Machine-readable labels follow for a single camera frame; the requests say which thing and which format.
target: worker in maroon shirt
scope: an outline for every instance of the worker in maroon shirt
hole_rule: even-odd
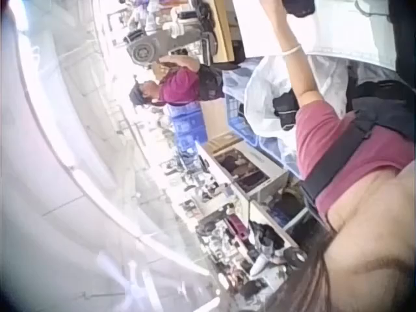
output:
[[[159,84],[155,81],[135,83],[130,100],[135,105],[186,105],[192,101],[223,98],[222,72],[186,55],[167,55],[159,62],[172,67]]]

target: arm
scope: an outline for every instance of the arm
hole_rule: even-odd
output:
[[[186,67],[194,73],[200,70],[201,64],[198,59],[187,55],[166,55],[159,59],[159,62],[175,63],[178,66]]]
[[[261,0],[276,38],[283,52],[299,45],[286,19],[286,10],[281,0]],[[302,107],[315,100],[322,100],[311,67],[302,49],[285,57],[293,92]]]

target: gray machine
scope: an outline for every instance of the gray machine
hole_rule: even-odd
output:
[[[165,30],[149,36],[143,34],[128,43],[127,52],[135,64],[147,66],[169,54],[170,51],[199,40],[202,40],[204,63],[209,65],[211,56],[216,54],[217,43],[212,33],[197,28],[190,29],[176,38],[172,38],[169,31]]]

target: maroon shirt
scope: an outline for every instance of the maroon shirt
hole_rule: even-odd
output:
[[[296,145],[298,167],[303,178],[312,171],[318,160],[346,130],[354,119],[348,113],[342,120],[331,105],[315,101],[303,106],[296,115]],[[414,143],[387,128],[376,126],[332,182],[319,194],[316,205],[321,217],[355,182],[381,168],[399,173],[415,159]]]
[[[161,81],[159,100],[173,106],[183,106],[199,100],[198,74],[186,67],[168,73]]]

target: person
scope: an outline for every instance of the person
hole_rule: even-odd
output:
[[[342,120],[337,117],[318,91],[282,0],[261,0],[261,4],[300,106],[297,161],[307,181],[359,112]],[[267,311],[383,312],[414,304],[408,301],[414,298],[415,277],[414,142],[374,125],[315,204],[328,232],[302,269],[279,288]]]
[[[192,101],[209,101],[224,97],[222,72],[200,64],[187,55],[167,55],[159,59],[169,67],[159,84],[155,81],[135,83],[130,98],[135,105],[183,106]]]

